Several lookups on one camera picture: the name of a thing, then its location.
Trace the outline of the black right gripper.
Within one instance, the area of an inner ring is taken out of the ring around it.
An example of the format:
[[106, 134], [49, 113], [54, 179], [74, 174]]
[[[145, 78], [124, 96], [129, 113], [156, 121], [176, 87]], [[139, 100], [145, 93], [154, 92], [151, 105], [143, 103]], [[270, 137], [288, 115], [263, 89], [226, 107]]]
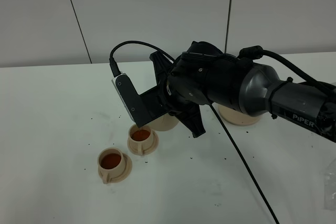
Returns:
[[175, 116], [184, 124], [191, 131], [193, 137], [203, 135], [205, 129], [200, 106], [182, 97], [168, 82], [167, 78], [173, 63], [159, 51], [150, 54], [150, 60], [153, 62], [155, 79], [159, 89], [156, 98], [160, 102], [161, 108], [166, 109], [169, 115]]

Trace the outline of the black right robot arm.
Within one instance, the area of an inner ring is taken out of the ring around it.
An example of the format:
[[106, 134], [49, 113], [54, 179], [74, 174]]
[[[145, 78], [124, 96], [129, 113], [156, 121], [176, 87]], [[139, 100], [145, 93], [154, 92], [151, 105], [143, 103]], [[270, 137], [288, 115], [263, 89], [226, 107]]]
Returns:
[[306, 74], [261, 46], [225, 54], [207, 42], [193, 42], [174, 62], [150, 55], [162, 102], [198, 137], [205, 129], [201, 105], [217, 103], [257, 117], [270, 113], [335, 141], [335, 86]]

